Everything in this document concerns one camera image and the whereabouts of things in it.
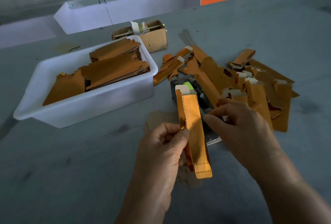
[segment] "small cardboard box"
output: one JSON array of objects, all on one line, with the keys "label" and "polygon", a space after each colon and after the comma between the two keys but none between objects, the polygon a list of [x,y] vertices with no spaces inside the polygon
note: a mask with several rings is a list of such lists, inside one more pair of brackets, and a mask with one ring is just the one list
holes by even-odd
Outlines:
[{"label": "small cardboard box", "polygon": [[[141,40],[143,41],[145,47],[147,48],[148,52],[152,53],[152,52],[160,51],[163,49],[167,49],[168,41],[167,41],[167,33],[166,33],[166,29],[165,29],[164,25],[159,20],[147,22],[147,23],[145,23],[145,25],[148,28],[156,26],[156,25],[160,25],[157,28],[152,28],[150,30],[150,32],[148,32],[148,33],[139,35]],[[115,36],[120,35],[120,34],[125,34],[128,32],[128,30],[132,30],[132,27],[125,27],[125,28],[119,29],[117,31],[114,31],[112,34],[112,39],[115,40],[115,39],[122,38],[122,37],[115,37]]]}]

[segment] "person's right hand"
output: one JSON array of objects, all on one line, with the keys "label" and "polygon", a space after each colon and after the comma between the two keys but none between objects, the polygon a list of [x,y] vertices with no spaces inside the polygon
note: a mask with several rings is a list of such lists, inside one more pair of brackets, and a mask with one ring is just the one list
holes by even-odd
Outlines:
[{"label": "person's right hand", "polygon": [[[204,120],[255,180],[272,179],[282,169],[288,169],[287,156],[259,113],[231,99],[220,98],[218,102],[221,106],[205,115]],[[223,122],[220,116],[229,116],[234,125]]]}]

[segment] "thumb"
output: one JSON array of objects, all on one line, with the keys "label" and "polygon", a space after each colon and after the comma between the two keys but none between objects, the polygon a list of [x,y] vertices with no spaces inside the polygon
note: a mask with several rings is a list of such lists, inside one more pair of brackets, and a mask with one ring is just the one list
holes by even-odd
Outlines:
[{"label": "thumb", "polygon": [[221,137],[222,140],[226,139],[225,136],[229,131],[234,130],[234,126],[226,124],[224,121],[214,115],[206,114],[204,116],[204,121],[215,133]]},{"label": "thumb", "polygon": [[181,153],[187,145],[189,135],[190,131],[186,128],[179,131],[169,142],[169,147],[176,148],[176,151],[179,151],[179,153]]}]

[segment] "white plastic tray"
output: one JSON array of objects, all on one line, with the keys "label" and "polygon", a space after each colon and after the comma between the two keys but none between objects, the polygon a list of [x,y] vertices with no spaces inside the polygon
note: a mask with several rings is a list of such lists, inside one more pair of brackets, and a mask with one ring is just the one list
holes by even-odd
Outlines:
[{"label": "white plastic tray", "polygon": [[151,97],[154,94],[153,76],[158,72],[158,67],[139,36],[127,38],[141,43],[141,58],[148,62],[150,72],[43,107],[59,73],[71,74],[79,67],[88,65],[91,63],[90,52],[115,41],[46,59],[37,65],[23,99],[14,111],[14,118],[23,120],[32,117],[62,128]]}]

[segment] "gray table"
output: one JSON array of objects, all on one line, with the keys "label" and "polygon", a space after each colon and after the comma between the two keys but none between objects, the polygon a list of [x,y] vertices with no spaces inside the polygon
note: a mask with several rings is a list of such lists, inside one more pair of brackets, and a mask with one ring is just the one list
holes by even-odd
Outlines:
[{"label": "gray table", "polygon": [[[302,176],[331,203],[331,0],[229,0],[164,14],[168,49],[194,42],[219,65],[246,47],[255,58],[296,81],[288,133],[276,136]],[[60,42],[81,49],[107,42],[109,26],[0,51],[0,222],[106,223],[119,212],[129,183],[142,126],[154,110],[175,111],[164,80],[155,95],[76,125],[56,129],[13,110],[36,64],[58,55]],[[165,223],[270,223],[263,196],[223,143],[209,148],[213,178],[202,188],[175,186]]]}]

